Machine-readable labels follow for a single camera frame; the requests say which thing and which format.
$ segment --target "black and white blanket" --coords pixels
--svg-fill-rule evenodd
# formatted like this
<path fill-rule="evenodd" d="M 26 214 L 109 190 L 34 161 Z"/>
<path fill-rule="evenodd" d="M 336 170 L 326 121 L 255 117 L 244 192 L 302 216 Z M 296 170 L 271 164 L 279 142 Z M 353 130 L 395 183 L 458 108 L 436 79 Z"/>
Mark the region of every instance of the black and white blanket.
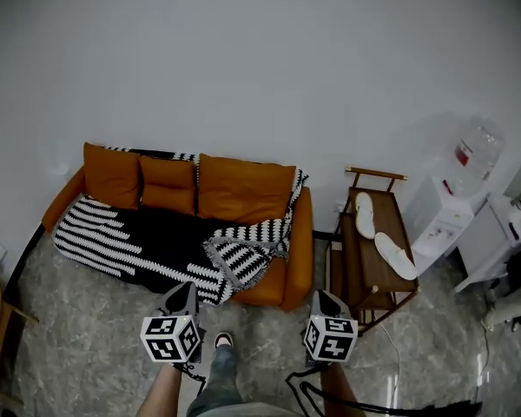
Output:
<path fill-rule="evenodd" d="M 147 152 L 152 153 L 195 160 L 195 155 Z M 114 208 L 84 195 L 58 224 L 54 242 L 70 259 L 156 293 L 192 281 L 200 301 L 217 305 L 253 287 L 275 256 L 287 258 L 293 207 L 307 178 L 296 170 L 284 218 L 253 226 L 159 208 Z"/>

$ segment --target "sneaker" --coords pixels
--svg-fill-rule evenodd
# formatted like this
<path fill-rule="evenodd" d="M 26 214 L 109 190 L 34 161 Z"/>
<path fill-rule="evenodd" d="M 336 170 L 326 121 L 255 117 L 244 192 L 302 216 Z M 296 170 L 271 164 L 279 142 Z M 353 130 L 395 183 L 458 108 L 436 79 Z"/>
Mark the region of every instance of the sneaker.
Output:
<path fill-rule="evenodd" d="M 216 340 L 214 340 L 214 349 L 217 349 L 219 346 L 228 345 L 232 348 L 234 347 L 234 340 L 232 339 L 232 335 L 228 332 L 220 332 L 216 335 Z"/>

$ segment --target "wooden cart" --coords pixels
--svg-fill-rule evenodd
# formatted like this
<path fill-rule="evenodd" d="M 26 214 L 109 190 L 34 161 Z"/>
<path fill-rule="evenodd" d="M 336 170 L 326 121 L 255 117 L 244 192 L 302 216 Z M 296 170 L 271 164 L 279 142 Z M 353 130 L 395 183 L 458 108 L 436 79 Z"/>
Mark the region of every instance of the wooden cart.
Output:
<path fill-rule="evenodd" d="M 404 280 L 380 256 L 374 240 L 361 236 L 355 226 L 355 196 L 368 193 L 373 199 L 374 227 L 386 233 L 413 261 L 406 228 L 392 186 L 407 177 L 368 169 L 346 168 L 356 173 L 346 206 L 326 249 L 326 290 L 338 296 L 359 322 L 359 336 L 373 328 L 420 292 L 419 280 Z M 386 191 L 360 189 L 361 175 L 391 178 Z"/>

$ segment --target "white appliance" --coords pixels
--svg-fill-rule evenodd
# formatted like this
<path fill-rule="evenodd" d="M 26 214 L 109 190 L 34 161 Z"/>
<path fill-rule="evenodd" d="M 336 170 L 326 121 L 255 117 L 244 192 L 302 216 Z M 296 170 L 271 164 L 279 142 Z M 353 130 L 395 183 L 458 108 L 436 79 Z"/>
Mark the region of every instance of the white appliance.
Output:
<path fill-rule="evenodd" d="M 467 271 L 456 292 L 474 282 L 505 276 L 505 264 L 521 249 L 521 210 L 507 196 L 489 195 L 456 246 Z"/>
<path fill-rule="evenodd" d="M 452 246 L 473 217 L 467 201 L 451 195 L 438 178 L 426 178 L 403 214 L 419 275 Z"/>

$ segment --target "red label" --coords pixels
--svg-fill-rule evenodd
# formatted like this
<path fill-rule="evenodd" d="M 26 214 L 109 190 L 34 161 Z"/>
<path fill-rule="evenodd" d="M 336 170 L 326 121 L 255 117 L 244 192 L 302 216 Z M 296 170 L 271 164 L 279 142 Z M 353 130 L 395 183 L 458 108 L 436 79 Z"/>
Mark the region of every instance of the red label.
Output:
<path fill-rule="evenodd" d="M 458 161 L 461 163 L 461 165 L 465 166 L 469 162 L 469 156 L 464 153 L 464 151 L 461 149 L 461 147 L 457 146 L 455 148 L 455 157 L 458 158 Z"/>

